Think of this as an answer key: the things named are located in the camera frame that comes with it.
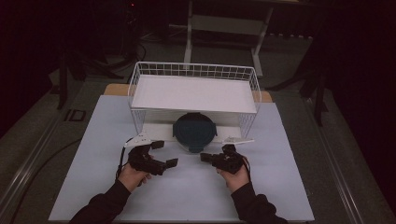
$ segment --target wire basket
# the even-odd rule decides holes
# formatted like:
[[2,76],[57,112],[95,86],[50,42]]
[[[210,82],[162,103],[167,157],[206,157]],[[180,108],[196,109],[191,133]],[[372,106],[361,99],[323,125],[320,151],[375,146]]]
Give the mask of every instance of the wire basket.
[[233,66],[221,64],[203,64],[203,63],[153,63],[139,62],[136,63],[134,73],[128,90],[128,103],[134,119],[134,126],[138,133],[143,131],[147,109],[133,108],[134,95],[139,84],[139,78],[142,75],[150,76],[168,76],[168,77],[199,77],[215,78],[223,80],[239,80],[248,82],[251,89],[251,97],[254,101],[256,113],[240,113],[238,121],[241,137],[247,137],[248,131],[260,109],[262,95],[260,86],[253,67]]

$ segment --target dark background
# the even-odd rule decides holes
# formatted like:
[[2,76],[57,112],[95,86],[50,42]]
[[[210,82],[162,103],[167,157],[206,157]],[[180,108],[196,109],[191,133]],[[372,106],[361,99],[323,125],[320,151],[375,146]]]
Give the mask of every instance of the dark background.
[[[100,59],[106,50],[120,47],[119,42],[112,41],[120,40],[120,33],[112,32],[117,35],[114,38],[100,35],[100,30],[106,27],[123,26],[123,11],[114,4],[124,2],[113,1],[113,5],[109,2],[96,1],[94,12],[108,8],[114,20],[111,24],[103,17],[92,16],[92,2],[89,1],[1,3],[0,136],[50,90],[48,74],[59,67],[62,39],[94,59]],[[145,1],[143,5],[139,1],[134,2],[141,12],[139,20],[163,35],[166,35],[168,22],[187,22],[187,1]],[[213,13],[213,10],[205,11],[205,1],[203,4],[201,10],[204,13]],[[283,34],[286,38],[290,35],[314,37],[303,59],[304,68],[318,65],[330,68],[326,86],[332,90],[394,213],[395,8],[394,1],[360,1],[353,7],[331,11],[314,7],[276,7],[268,28],[269,33]],[[212,5],[211,9],[225,16],[247,14],[241,13],[244,12],[242,7],[233,7],[220,1]],[[255,7],[254,13],[252,11],[249,15],[262,17],[263,14]]]

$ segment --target robotic hand controller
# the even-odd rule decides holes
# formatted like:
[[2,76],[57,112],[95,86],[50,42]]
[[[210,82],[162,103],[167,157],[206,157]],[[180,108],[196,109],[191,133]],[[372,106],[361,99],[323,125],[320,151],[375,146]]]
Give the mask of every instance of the robotic hand controller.
[[177,166],[178,159],[166,162],[156,161],[149,155],[149,150],[163,147],[164,141],[151,141],[145,133],[131,138],[125,143],[120,157],[120,165],[116,177],[120,176],[122,170],[123,154],[125,149],[131,150],[128,154],[128,162],[137,171],[144,171],[152,175],[162,175],[168,169]]
[[223,153],[220,154],[201,153],[201,161],[234,175],[244,165],[244,157],[236,152],[235,145],[227,144],[221,149]]
[[149,155],[149,150],[163,147],[163,141],[152,142],[149,145],[143,145],[132,148],[128,154],[128,162],[137,171],[144,171],[152,175],[162,175],[168,169],[177,166],[178,159],[172,159],[166,162],[156,161]]

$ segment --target white wire basket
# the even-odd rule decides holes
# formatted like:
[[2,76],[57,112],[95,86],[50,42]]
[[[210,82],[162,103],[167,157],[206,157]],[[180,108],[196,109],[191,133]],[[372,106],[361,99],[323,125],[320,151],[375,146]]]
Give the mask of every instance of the white wire basket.
[[253,67],[203,63],[139,62],[128,96],[136,131],[150,129],[151,139],[171,141],[169,127],[186,112],[200,112],[216,123],[214,142],[246,138],[262,101]]

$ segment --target person's left hand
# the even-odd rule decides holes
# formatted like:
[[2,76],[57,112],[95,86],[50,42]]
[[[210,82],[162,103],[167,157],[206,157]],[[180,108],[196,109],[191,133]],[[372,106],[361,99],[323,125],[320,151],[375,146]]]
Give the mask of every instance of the person's left hand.
[[119,181],[132,192],[140,182],[144,184],[147,183],[148,179],[151,179],[149,173],[143,171],[136,171],[129,163],[127,163],[123,168],[119,176]]

